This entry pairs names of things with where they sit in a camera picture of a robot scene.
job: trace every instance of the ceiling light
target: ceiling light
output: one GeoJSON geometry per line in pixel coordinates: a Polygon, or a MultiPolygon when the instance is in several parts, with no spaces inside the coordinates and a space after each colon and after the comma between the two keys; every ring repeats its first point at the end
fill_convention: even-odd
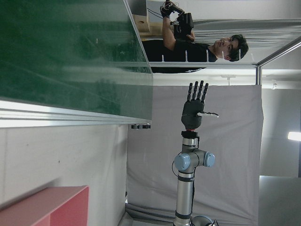
{"type": "Polygon", "coordinates": [[[301,141],[301,133],[300,132],[289,132],[287,139],[301,141]]]}

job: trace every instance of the chalkboard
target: chalkboard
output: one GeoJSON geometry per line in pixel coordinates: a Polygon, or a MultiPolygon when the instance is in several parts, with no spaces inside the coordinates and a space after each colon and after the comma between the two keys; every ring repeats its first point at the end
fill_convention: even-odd
{"type": "Polygon", "coordinates": [[[1,1],[0,99],[151,119],[152,74],[122,0],[1,1]]]}

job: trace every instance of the metal pole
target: metal pole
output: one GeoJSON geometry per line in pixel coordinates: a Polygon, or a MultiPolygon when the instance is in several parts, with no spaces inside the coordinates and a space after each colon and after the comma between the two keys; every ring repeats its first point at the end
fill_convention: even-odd
{"type": "Polygon", "coordinates": [[[262,85],[262,69],[260,66],[256,67],[256,85],[262,85]]]}
{"type": "Polygon", "coordinates": [[[272,53],[268,57],[264,58],[262,61],[257,63],[257,67],[262,67],[266,65],[267,63],[293,51],[294,49],[301,46],[301,36],[299,38],[296,38],[294,41],[291,41],[287,45],[283,46],[281,49],[277,50],[275,53],[272,53]]]}

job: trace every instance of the gray backdrop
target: gray backdrop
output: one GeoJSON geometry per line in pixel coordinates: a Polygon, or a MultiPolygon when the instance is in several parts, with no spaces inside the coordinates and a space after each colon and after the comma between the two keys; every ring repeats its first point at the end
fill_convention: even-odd
{"type": "MultiPolygon", "coordinates": [[[[187,93],[188,86],[154,87],[151,129],[129,129],[127,211],[133,217],[173,221],[177,177],[171,166],[182,148],[187,93]]],[[[220,117],[203,117],[199,148],[216,161],[196,170],[193,216],[216,218],[221,226],[257,226],[261,86],[209,86],[205,103],[206,112],[220,117]]]]}

